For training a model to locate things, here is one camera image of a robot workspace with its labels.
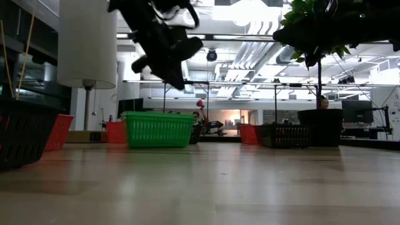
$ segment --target red basket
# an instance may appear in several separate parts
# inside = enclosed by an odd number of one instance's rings
[[[108,142],[112,144],[126,143],[126,131],[123,122],[106,122]]]
[[[69,127],[74,116],[59,114],[52,128],[49,140],[47,141],[45,151],[60,150],[63,148],[65,140],[68,136]]]
[[[256,127],[253,125],[240,125],[240,138],[244,144],[259,144],[257,140]]]

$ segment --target wooden floor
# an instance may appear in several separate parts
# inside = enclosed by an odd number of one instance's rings
[[[4,225],[400,224],[400,152],[67,145],[0,174]]]

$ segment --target white lamp shade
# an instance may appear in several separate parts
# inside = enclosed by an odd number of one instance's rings
[[[58,73],[60,84],[96,89],[115,88],[117,69],[116,13],[102,0],[60,0]]]

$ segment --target green basket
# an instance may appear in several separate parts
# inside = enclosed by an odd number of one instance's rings
[[[130,148],[183,148],[189,144],[193,115],[125,112]]]

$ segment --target wooden stick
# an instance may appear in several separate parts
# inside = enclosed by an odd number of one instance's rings
[[[25,67],[26,67],[26,61],[28,61],[28,51],[29,51],[29,45],[31,43],[33,22],[35,21],[35,11],[36,11],[36,7],[33,9],[33,12],[32,12],[31,27],[29,28],[29,36],[27,38],[27,43],[26,43],[25,60],[24,60],[23,66],[22,66],[21,78],[19,79],[17,100],[19,99],[19,91],[21,90],[21,84],[23,83]]]
[[[14,98],[14,90],[13,90],[13,85],[11,84],[10,70],[8,68],[6,38],[4,38],[3,20],[0,20],[0,26],[1,26],[2,48],[4,50],[4,60],[6,62],[6,69],[7,69],[7,76],[8,76],[8,84],[10,85],[11,97]]]

